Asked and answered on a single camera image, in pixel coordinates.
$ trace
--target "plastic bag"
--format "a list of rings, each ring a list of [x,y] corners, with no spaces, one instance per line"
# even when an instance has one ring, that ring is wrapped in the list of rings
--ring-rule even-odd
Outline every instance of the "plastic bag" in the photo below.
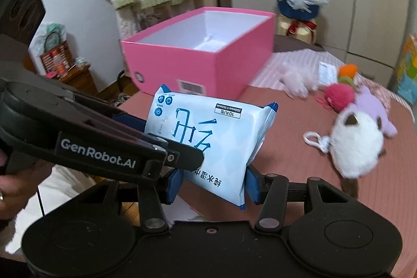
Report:
[[[266,107],[171,92],[155,94],[145,133],[192,145],[204,153],[203,165],[184,177],[244,209],[246,166],[262,146],[278,104]]]

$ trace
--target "white keychain clip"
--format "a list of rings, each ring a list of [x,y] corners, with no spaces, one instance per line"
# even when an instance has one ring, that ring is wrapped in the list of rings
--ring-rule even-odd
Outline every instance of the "white keychain clip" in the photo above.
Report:
[[[304,133],[303,138],[307,145],[314,146],[323,153],[329,153],[329,147],[332,143],[329,136],[321,137],[317,132],[308,131]],[[317,141],[312,141],[310,138],[316,138]]]

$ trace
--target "pink pom-pom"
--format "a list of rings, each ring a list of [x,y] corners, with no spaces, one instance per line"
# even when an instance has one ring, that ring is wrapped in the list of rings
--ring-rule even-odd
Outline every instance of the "pink pom-pom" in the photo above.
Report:
[[[355,101],[355,91],[347,84],[333,84],[325,89],[324,99],[336,112],[341,112]]]

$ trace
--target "purple plush toy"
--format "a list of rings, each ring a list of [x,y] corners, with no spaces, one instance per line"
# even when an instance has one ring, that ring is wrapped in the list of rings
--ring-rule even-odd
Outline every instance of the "purple plush toy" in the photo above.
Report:
[[[394,137],[397,135],[397,129],[388,120],[387,112],[384,106],[378,98],[376,98],[371,91],[366,87],[362,86],[355,96],[355,103],[349,105],[349,109],[352,111],[362,111],[371,116],[375,121],[378,117],[382,120],[382,133],[386,137]]]

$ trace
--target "stuffed animal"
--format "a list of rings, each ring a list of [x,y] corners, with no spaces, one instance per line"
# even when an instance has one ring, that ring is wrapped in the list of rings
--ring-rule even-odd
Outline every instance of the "stuffed animal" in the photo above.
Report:
[[[341,112],[355,100],[355,91],[346,84],[332,84],[324,90],[324,99],[316,97],[316,101],[326,109]]]
[[[350,79],[354,79],[356,73],[358,72],[358,67],[354,64],[343,65],[339,68],[339,77],[347,76]]]
[[[358,90],[358,93],[355,96],[355,103],[349,106],[350,110],[353,111],[362,111],[371,116],[374,121],[377,121],[377,118],[382,120],[382,133],[386,137],[394,137],[397,135],[398,131],[388,120],[387,111],[382,105],[381,101],[376,98],[371,91],[366,86],[361,86]]]
[[[346,85],[349,85],[351,87],[355,87],[355,83],[354,83],[353,79],[350,78],[349,76],[339,76],[339,77],[337,77],[337,82],[339,84],[346,84]]]
[[[277,67],[277,76],[285,85],[290,98],[307,98],[309,91],[317,91],[317,78],[307,67],[282,63]]]
[[[330,134],[330,155],[334,167],[342,176],[342,190],[358,197],[360,176],[371,172],[384,154],[382,120],[376,121],[365,112],[348,107],[336,119]]]

